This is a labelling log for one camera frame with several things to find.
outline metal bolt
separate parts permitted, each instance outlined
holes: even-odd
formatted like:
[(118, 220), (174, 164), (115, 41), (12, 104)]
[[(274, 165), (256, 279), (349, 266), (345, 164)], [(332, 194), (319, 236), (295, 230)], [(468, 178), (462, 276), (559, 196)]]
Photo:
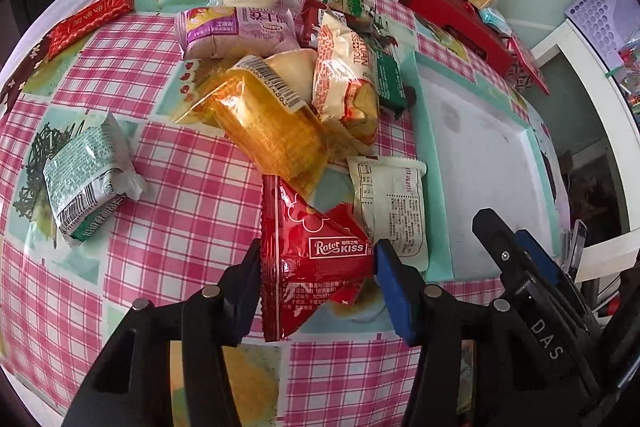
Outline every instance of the metal bolt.
[(209, 284), (202, 289), (202, 296), (210, 299), (220, 295), (220, 286), (217, 284)]
[(499, 312), (508, 312), (511, 305), (504, 299), (495, 299), (494, 308)]
[(428, 284), (424, 287), (424, 294), (432, 299), (437, 299), (442, 295), (442, 288), (436, 284)]
[(133, 301), (133, 304), (131, 305), (131, 307), (135, 309), (135, 311), (139, 312), (140, 310), (143, 310), (147, 306), (149, 306), (149, 304), (151, 304), (151, 301), (149, 299), (140, 297)]

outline barcode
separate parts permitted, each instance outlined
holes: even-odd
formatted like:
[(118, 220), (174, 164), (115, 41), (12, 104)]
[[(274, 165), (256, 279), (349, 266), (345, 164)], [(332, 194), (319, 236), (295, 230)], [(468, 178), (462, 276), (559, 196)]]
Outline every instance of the barcode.
[(58, 216), (60, 230), (63, 233), (73, 230), (79, 219), (97, 206), (98, 201), (95, 200), (94, 188), (89, 184), (60, 212)]
[(294, 113), (306, 105), (305, 101), (260, 57), (248, 55), (231, 69), (251, 71), (273, 93), (282, 104), (282, 107), (289, 113)]

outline triangular red package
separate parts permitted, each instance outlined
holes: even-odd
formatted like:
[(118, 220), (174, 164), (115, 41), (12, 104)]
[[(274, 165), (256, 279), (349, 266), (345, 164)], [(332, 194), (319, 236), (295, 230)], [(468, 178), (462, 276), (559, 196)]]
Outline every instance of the triangular red package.
[(270, 342), (297, 331), (345, 287), (353, 286), (344, 296), (354, 298), (373, 275), (374, 258), (369, 239), (353, 219), (344, 219), (344, 209), (330, 211), (341, 224), (279, 176), (263, 176), (262, 187), (262, 329)]

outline red candy bar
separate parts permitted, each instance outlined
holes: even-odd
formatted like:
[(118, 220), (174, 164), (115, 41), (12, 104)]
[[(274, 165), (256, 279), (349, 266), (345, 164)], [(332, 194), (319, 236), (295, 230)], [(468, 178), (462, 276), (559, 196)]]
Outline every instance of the red candy bar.
[(50, 33), (49, 60), (103, 24), (131, 10), (133, 0), (99, 0), (59, 22)]
[(374, 258), (346, 207), (322, 214), (278, 176), (263, 176), (262, 185), (262, 329), (270, 342), (294, 333), (334, 295), (353, 301)]

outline purple pegboard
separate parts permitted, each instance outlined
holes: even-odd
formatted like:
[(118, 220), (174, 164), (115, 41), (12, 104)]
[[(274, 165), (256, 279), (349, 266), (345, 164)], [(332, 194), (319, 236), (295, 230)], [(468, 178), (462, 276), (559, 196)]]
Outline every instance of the purple pegboard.
[(564, 13), (610, 70), (622, 65), (618, 49), (640, 26), (636, 0), (576, 0)]

